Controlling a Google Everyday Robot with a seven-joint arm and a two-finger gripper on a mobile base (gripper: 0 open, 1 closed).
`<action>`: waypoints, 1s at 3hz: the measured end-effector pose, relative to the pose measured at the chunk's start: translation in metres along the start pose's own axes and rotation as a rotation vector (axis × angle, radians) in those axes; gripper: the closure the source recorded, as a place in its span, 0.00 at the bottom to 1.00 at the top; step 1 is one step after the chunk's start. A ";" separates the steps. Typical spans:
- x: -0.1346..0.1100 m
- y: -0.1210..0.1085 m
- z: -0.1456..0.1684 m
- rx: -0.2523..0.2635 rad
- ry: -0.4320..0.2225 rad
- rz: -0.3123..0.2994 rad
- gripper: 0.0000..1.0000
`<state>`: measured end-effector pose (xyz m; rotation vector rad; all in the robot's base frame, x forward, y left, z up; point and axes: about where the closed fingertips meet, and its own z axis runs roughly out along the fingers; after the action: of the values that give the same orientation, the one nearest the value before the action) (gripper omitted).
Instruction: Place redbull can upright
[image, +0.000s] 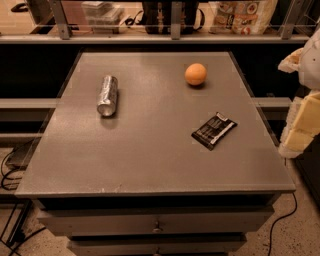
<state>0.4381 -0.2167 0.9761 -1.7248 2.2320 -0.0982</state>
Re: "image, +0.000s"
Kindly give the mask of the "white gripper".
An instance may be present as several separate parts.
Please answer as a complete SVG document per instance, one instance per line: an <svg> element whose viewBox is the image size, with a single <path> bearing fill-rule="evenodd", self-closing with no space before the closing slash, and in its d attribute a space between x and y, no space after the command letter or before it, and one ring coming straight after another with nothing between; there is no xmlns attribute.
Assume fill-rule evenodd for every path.
<svg viewBox="0 0 320 256"><path fill-rule="evenodd" d="M320 29L278 65L280 71L299 73L299 82L311 90L320 90ZM284 158L296 158L320 134L320 92L295 97L286 118L278 148Z"/></svg>

